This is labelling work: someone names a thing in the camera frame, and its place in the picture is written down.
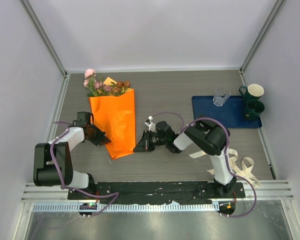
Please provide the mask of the orange wrapping paper sheet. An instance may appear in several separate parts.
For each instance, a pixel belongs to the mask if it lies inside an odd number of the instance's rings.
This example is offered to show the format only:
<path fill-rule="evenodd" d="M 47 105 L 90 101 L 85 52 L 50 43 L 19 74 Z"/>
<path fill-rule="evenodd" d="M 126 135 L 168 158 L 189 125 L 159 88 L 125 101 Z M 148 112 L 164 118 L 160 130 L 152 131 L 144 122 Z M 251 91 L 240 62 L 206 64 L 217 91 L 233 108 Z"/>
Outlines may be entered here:
<path fill-rule="evenodd" d="M 89 98 L 94 124 L 111 140 L 105 145 L 110 157 L 118 159 L 133 154 L 136 146 L 135 92 L 127 88 L 120 96 Z"/>

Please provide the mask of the pink fake flower stem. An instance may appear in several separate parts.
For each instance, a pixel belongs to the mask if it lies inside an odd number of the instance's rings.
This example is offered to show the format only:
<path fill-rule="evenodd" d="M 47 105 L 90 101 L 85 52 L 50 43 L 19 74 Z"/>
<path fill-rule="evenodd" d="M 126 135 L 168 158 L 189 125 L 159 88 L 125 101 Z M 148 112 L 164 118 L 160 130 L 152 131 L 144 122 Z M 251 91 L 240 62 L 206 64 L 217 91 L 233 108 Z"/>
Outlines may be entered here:
<path fill-rule="evenodd" d="M 96 77 L 96 72 L 93 69 L 87 69 L 84 73 L 84 82 L 83 85 L 85 88 L 87 88 L 92 96 L 95 96 L 95 77 Z"/>
<path fill-rule="evenodd" d="M 101 81 L 94 81 L 94 96 L 110 96 L 112 91 L 112 86 L 106 85 Z"/>

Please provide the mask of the orange fake flower stem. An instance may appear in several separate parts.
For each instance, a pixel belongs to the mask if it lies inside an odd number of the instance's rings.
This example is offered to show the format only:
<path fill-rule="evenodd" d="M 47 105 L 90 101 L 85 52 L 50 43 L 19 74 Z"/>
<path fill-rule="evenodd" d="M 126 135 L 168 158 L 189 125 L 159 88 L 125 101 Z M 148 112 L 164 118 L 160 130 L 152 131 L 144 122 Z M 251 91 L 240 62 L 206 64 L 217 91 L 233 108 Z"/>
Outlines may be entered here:
<path fill-rule="evenodd" d="M 130 88 L 130 82 L 129 81 L 118 81 L 118 82 L 111 82 L 110 86 L 112 87 L 111 94 L 113 96 L 121 96 L 125 94 Z"/>

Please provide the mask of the cream printed ribbon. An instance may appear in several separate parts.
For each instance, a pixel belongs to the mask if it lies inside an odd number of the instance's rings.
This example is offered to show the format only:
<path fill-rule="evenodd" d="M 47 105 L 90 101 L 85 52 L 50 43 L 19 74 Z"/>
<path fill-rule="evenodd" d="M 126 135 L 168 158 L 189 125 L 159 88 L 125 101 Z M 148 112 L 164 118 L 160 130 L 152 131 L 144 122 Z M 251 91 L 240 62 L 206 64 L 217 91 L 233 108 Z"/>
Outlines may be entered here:
<path fill-rule="evenodd" d="M 232 175 L 228 172 L 224 150 L 221 151 L 221 155 L 209 155 L 213 168 L 207 170 L 214 179 L 222 185 L 227 185 L 232 180 Z M 241 168 L 236 165 L 238 160 L 238 152 L 232 148 L 227 148 L 227 157 L 229 160 L 229 166 L 231 171 L 239 177 L 246 179 L 254 188 L 261 186 L 260 181 L 252 174 L 254 167 L 254 160 L 250 157 L 245 157 L 241 161 Z"/>

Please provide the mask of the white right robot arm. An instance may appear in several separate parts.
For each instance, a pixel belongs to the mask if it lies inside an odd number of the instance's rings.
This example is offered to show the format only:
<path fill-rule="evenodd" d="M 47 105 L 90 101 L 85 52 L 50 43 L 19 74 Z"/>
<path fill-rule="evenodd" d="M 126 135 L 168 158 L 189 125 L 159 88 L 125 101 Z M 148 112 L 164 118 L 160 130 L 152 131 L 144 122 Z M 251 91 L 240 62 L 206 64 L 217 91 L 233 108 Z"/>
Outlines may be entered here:
<path fill-rule="evenodd" d="M 200 118 L 180 133 L 175 133 L 166 121 L 145 122 L 148 130 L 135 146 L 135 153 L 152 152 L 156 146 L 165 146 L 171 153 L 179 154 L 191 144 L 198 146 L 211 159 L 214 169 L 214 186 L 217 195 L 228 197 L 234 191 L 237 181 L 227 154 L 230 132 L 211 118 Z"/>

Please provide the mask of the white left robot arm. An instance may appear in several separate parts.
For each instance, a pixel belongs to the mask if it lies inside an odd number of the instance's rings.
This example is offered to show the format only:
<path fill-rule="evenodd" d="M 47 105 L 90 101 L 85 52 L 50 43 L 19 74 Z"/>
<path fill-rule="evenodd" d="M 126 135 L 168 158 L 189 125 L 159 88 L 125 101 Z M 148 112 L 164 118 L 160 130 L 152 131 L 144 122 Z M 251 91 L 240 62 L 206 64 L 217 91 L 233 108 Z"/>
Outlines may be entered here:
<path fill-rule="evenodd" d="M 38 187 L 61 186 L 77 190 L 89 200 L 96 195 L 96 184 L 91 174 L 73 169 L 71 151 L 80 143 L 91 142 L 95 146 L 111 143 L 106 133 L 94 124 L 94 115 L 78 112 L 77 118 L 66 125 L 65 131 L 55 139 L 38 143 L 34 149 L 33 182 Z"/>

